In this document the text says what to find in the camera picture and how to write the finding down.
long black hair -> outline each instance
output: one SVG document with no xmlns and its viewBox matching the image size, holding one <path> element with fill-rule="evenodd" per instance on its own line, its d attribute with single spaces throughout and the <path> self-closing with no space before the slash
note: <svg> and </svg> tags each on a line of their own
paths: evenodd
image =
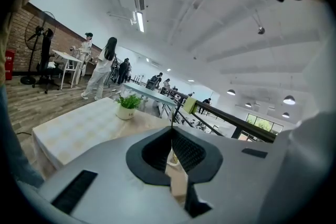
<svg viewBox="0 0 336 224">
<path fill-rule="evenodd" d="M 117 39 L 115 37 L 110 37 L 109 41 L 105 46 L 105 59 L 112 61 L 114 57 L 115 47 L 117 45 Z"/>
</svg>

white shoe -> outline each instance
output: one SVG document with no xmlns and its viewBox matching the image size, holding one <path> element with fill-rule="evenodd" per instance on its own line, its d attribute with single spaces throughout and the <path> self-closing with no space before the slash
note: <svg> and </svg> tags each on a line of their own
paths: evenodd
<svg viewBox="0 0 336 224">
<path fill-rule="evenodd" d="M 83 95 L 83 92 L 80 94 L 84 100 L 88 100 L 89 98 Z"/>
</svg>

security camera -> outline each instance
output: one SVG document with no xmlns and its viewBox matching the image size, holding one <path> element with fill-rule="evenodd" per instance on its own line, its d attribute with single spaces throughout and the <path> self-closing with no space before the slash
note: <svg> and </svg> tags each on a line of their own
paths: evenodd
<svg viewBox="0 0 336 224">
<path fill-rule="evenodd" d="M 262 26 L 258 28 L 258 34 L 263 35 L 265 33 L 265 29 Z"/>
</svg>

light blue tabletop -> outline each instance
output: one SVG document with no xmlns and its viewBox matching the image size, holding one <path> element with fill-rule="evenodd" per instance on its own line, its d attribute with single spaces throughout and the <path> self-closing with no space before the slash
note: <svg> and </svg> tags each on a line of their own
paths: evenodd
<svg viewBox="0 0 336 224">
<path fill-rule="evenodd" d="M 151 91 L 144 86 L 137 85 L 133 82 L 124 83 L 123 85 L 125 86 L 125 88 L 131 89 L 135 92 L 138 92 L 139 94 L 141 94 L 143 96 L 146 96 L 148 98 L 151 98 L 151 99 L 153 99 L 157 102 L 161 102 L 161 103 L 166 104 L 166 105 L 176 106 L 175 102 L 172 99 L 170 99 L 169 97 L 167 97 L 165 95 L 162 95 L 162 94 L 159 94 L 156 91 Z"/>
</svg>

red box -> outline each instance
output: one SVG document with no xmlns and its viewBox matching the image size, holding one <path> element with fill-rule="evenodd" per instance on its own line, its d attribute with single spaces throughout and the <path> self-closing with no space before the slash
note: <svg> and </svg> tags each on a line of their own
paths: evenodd
<svg viewBox="0 0 336 224">
<path fill-rule="evenodd" d="M 6 50 L 6 63 L 5 63 L 5 74 L 6 80 L 11 80 L 13 75 L 13 63 L 14 63 L 15 51 Z"/>
</svg>

